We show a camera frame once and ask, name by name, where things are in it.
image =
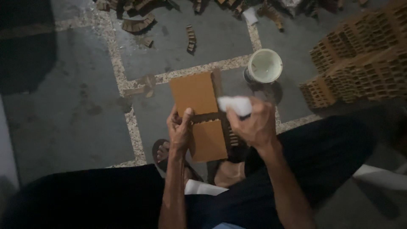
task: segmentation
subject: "plastic bucket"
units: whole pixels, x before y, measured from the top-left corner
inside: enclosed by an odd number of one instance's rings
[[[250,83],[272,83],[282,72],[280,56],[273,50],[257,50],[249,59],[249,65],[243,71],[243,77]]]

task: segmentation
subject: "black pants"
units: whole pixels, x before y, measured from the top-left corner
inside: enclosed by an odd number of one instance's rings
[[[330,117],[278,136],[312,207],[330,197],[370,156],[372,135],[347,117]],[[187,195],[188,228],[221,222],[282,228],[263,161],[254,149],[246,179],[217,196]],[[155,228],[164,189],[154,165],[67,172],[43,177],[11,201],[2,228]]]

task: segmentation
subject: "sandal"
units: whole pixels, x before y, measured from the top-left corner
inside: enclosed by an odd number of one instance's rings
[[[158,160],[158,150],[161,145],[163,145],[165,142],[169,142],[166,139],[158,139],[154,145],[153,145],[153,159],[155,164],[159,169],[161,169],[163,172],[167,172],[167,165],[168,165],[168,156],[162,161]],[[189,165],[187,161],[185,161],[185,167],[187,167],[191,173],[192,173],[192,179],[195,181],[201,181],[203,182],[204,180],[201,178],[201,176]]]

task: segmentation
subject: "hand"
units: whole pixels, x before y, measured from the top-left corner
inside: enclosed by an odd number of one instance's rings
[[[168,133],[170,135],[170,152],[175,150],[175,152],[186,153],[191,136],[191,118],[193,116],[194,111],[191,108],[187,108],[184,116],[181,118],[178,115],[176,105],[174,105],[170,116],[167,118]]]
[[[276,135],[276,108],[268,102],[263,102],[255,97],[250,97],[252,114],[241,121],[235,111],[228,107],[226,115],[232,131],[243,138],[249,145],[255,147],[260,156],[267,147],[281,147]]]

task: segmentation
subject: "orange tile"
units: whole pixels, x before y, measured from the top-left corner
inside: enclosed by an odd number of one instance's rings
[[[180,117],[188,107],[196,115],[218,112],[210,72],[173,78],[169,83]]]
[[[220,120],[192,126],[194,147],[190,148],[193,162],[207,162],[228,158]]]

